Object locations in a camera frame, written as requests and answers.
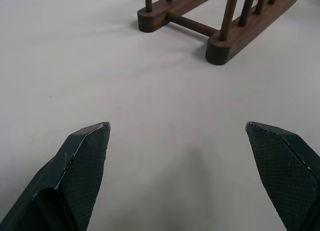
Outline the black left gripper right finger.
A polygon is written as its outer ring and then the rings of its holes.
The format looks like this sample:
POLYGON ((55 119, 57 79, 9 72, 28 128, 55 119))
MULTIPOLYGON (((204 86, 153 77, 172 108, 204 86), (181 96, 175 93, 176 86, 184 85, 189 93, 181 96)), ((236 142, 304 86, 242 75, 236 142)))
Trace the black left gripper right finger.
POLYGON ((245 131, 268 197, 288 231, 320 229, 320 157, 297 134, 249 121, 245 131))

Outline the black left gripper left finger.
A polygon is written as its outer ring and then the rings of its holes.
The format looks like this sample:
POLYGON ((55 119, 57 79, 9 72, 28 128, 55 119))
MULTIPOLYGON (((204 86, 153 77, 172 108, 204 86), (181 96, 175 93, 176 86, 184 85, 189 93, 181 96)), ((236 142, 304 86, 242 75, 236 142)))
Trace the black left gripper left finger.
POLYGON ((0 223, 2 231, 85 231, 101 187, 111 126, 70 134, 28 183, 0 223))

